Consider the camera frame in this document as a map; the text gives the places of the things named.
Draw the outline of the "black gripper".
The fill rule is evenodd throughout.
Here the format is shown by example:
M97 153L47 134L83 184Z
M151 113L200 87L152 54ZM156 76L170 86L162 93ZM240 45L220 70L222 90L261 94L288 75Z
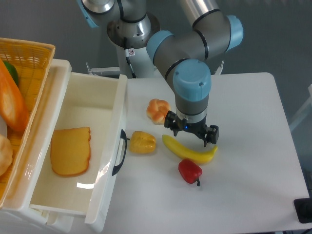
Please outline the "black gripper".
M170 129L176 137L178 132L185 131L196 135L203 140L203 146L206 147L208 143L216 145L219 138L219 127L217 125L206 125L207 111L203 111L196 115L187 115L181 111L176 114L168 111L164 127Z

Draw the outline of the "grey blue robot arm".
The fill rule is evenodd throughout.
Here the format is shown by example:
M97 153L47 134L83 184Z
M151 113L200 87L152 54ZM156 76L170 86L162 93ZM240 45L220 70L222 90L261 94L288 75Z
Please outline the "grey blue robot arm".
M160 74L175 95L175 112L164 126L174 134L185 131L204 143L216 144L218 127L206 124L211 72L205 61L238 46L243 39L240 20L225 16L214 0L181 1L191 31L177 37L161 30L144 0L80 0L78 5L92 28L107 23L116 47L119 73L129 78Z

